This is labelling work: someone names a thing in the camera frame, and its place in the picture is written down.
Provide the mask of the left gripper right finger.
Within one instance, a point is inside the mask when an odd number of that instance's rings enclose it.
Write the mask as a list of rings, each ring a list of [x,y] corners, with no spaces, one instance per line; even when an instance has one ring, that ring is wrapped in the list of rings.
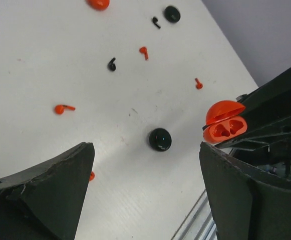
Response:
[[[219,240],[291,240],[291,180],[206,142],[199,159]]]

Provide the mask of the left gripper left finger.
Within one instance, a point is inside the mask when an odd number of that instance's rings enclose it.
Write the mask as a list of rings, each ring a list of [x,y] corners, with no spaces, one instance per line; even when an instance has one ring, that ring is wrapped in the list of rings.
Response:
[[[92,172],[93,143],[0,178],[0,240],[73,240]]]

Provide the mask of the black earbud charging case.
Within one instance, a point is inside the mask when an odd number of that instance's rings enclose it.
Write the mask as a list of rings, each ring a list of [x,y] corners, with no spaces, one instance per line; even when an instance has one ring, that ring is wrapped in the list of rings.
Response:
[[[159,152],[167,151],[172,145],[172,137],[164,128],[156,128],[149,134],[150,146]]]

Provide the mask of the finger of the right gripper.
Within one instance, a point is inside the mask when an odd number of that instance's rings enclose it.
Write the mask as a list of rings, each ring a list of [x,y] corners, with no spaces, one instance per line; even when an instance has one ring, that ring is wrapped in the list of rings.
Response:
[[[265,125],[291,116],[291,67],[247,95],[240,114],[248,125]]]
[[[287,138],[291,138],[291,115],[218,143],[215,147],[219,149],[255,150]]]

